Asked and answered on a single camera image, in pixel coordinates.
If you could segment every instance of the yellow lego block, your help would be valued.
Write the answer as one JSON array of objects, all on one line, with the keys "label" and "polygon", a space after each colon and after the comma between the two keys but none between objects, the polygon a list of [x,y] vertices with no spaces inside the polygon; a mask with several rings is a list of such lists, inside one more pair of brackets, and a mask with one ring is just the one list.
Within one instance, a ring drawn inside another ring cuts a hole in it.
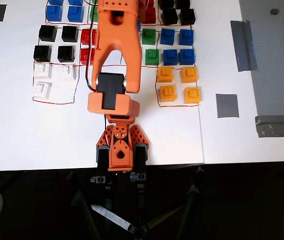
[{"label": "yellow lego block", "polygon": [[158,83],[172,83],[173,70],[171,66],[158,67]]},{"label": "yellow lego block", "polygon": [[181,69],[182,83],[196,83],[198,80],[198,72],[195,66],[182,67]]},{"label": "yellow lego block", "polygon": [[200,88],[187,87],[186,89],[184,89],[184,102],[186,104],[198,104],[200,101]]},{"label": "yellow lego block", "polygon": [[161,102],[174,102],[177,99],[176,88],[173,85],[160,86]]}]

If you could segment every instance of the green lego block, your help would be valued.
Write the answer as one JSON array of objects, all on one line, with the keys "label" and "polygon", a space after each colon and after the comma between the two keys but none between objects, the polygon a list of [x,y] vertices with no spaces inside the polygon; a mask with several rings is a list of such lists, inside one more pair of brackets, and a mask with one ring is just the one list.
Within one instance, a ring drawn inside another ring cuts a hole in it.
[{"label": "green lego block", "polygon": [[142,44],[155,45],[156,44],[156,30],[146,29],[142,31]]},{"label": "green lego block", "polygon": [[[91,6],[91,10],[90,10],[90,20],[92,22],[92,16],[93,16],[93,6]],[[94,20],[93,22],[97,23],[99,20],[99,16],[98,16],[98,6],[95,6],[94,9]]]},{"label": "green lego block", "polygon": [[159,65],[159,50],[146,49],[145,50],[145,65]]}]

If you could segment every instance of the red lego block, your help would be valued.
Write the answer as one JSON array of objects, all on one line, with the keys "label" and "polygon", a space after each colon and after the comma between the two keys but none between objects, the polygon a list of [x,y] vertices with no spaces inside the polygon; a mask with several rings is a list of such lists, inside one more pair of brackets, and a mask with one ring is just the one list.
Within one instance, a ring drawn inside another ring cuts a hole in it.
[{"label": "red lego block", "polygon": [[147,8],[153,8],[154,7],[154,0],[145,0],[145,6],[147,5]]},{"label": "red lego block", "polygon": [[[96,50],[95,48],[92,48],[90,65],[93,65],[93,59],[94,59],[94,52],[95,52],[95,50]],[[89,48],[82,48],[81,49],[81,54],[80,54],[81,64],[87,65],[88,55],[89,55]]]},{"label": "red lego block", "polygon": [[[90,34],[91,34],[90,29],[82,30],[81,43],[83,45],[89,45]],[[92,32],[92,45],[93,46],[96,45],[96,34],[97,34],[97,30],[93,29],[93,32]]]},{"label": "red lego block", "polygon": [[156,16],[156,8],[155,7],[148,7],[145,10],[145,21],[144,24],[155,24],[157,21]]}]

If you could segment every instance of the white lego block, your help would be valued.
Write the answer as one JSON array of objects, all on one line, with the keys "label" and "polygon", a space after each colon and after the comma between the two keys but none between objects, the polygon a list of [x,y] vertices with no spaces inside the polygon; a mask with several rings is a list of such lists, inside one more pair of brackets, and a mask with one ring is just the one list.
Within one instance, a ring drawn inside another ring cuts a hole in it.
[{"label": "white lego block", "polygon": [[33,86],[33,97],[49,99],[51,84],[45,82],[36,82]]},{"label": "white lego block", "polygon": [[35,63],[34,64],[34,77],[49,78],[51,79],[52,66],[49,63]]},{"label": "white lego block", "polygon": [[59,66],[58,72],[63,79],[76,79],[76,73],[73,65],[61,65]]}]

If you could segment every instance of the toy brick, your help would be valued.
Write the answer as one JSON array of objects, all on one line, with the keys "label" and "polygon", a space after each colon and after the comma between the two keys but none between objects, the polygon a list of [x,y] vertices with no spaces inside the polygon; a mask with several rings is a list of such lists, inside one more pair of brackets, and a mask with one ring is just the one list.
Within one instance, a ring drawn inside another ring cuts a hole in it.
[{"label": "toy brick", "polygon": [[156,30],[144,28],[142,30],[142,44],[155,45],[156,44]]},{"label": "toy brick", "polygon": [[62,7],[49,5],[46,7],[46,19],[49,22],[61,22],[62,21]]},{"label": "toy brick", "polygon": [[38,37],[44,42],[55,42],[57,31],[55,26],[41,25]]},{"label": "toy brick", "polygon": [[182,9],[180,11],[181,25],[193,25],[196,21],[194,9]]},{"label": "toy brick", "polygon": [[48,3],[51,5],[59,5],[62,6],[63,5],[63,1],[64,0],[48,0]]},{"label": "toy brick", "polygon": [[190,0],[175,0],[176,9],[189,9]]},{"label": "toy brick", "polygon": [[[93,6],[91,6],[90,10],[90,21],[92,22],[92,17],[93,17]],[[94,9],[94,23],[97,23],[99,21],[99,15],[98,15],[98,6],[95,7]]]},{"label": "toy brick", "polygon": [[51,47],[50,46],[35,46],[33,58],[37,62],[50,62],[51,60]]},{"label": "toy brick", "polygon": [[73,46],[59,46],[57,59],[60,63],[72,63],[75,59]]},{"label": "toy brick", "polygon": [[194,41],[194,31],[181,29],[178,44],[184,46],[192,46],[193,41]]},{"label": "toy brick", "polygon": [[[89,45],[89,39],[90,39],[91,31],[90,29],[83,29],[81,33],[81,43],[83,45]],[[96,34],[97,30],[92,30],[92,45],[94,46],[96,44]]]},{"label": "toy brick", "polygon": [[180,65],[193,65],[196,62],[196,56],[193,49],[181,49],[179,57]]},{"label": "toy brick", "polygon": [[67,18],[70,22],[73,23],[82,23],[83,22],[84,10],[82,6],[69,6]]},{"label": "toy brick", "polygon": [[158,4],[162,10],[172,9],[174,7],[174,0],[158,0]]},{"label": "toy brick", "polygon": [[160,44],[172,46],[174,44],[174,38],[174,29],[162,28]]},{"label": "toy brick", "polygon": [[63,26],[62,40],[66,43],[78,42],[78,29],[76,26]]},{"label": "toy brick", "polygon": [[172,83],[173,81],[173,69],[170,66],[159,66],[158,72],[158,83]]},{"label": "toy brick", "polygon": [[160,86],[161,103],[174,102],[177,99],[176,88],[173,85]]},{"label": "toy brick", "polygon": [[[95,48],[92,48],[92,50],[91,50],[91,58],[90,58],[90,65],[93,64],[94,53],[95,53]],[[82,48],[81,49],[81,54],[80,54],[81,64],[83,64],[83,65],[87,64],[88,55],[89,55],[89,48]]]},{"label": "toy brick", "polygon": [[156,16],[156,8],[155,7],[148,7],[145,10],[145,20],[144,24],[155,24],[157,22]]},{"label": "toy brick", "polygon": [[68,80],[75,80],[76,74],[73,65],[61,65],[59,66],[58,73],[61,78]]},{"label": "toy brick", "polygon": [[68,0],[68,3],[70,5],[82,6],[83,5],[83,0]]},{"label": "toy brick", "polygon": [[178,15],[175,8],[166,9],[162,11],[162,19],[164,25],[172,25],[178,23]]},{"label": "toy brick", "polygon": [[159,50],[146,49],[145,50],[145,65],[159,65]]},{"label": "toy brick", "polygon": [[201,101],[200,88],[187,87],[184,89],[184,103],[198,104]]},{"label": "toy brick", "polygon": [[179,57],[178,50],[170,49],[163,51],[163,65],[164,66],[175,66],[178,65]]},{"label": "toy brick", "polygon": [[198,81],[198,71],[195,66],[182,67],[181,69],[182,83],[190,84]]},{"label": "toy brick", "polygon": [[51,79],[52,66],[49,63],[35,63],[34,77],[41,79]]},{"label": "toy brick", "polygon": [[33,85],[33,97],[40,99],[49,99],[51,84],[46,82],[36,82]]}]

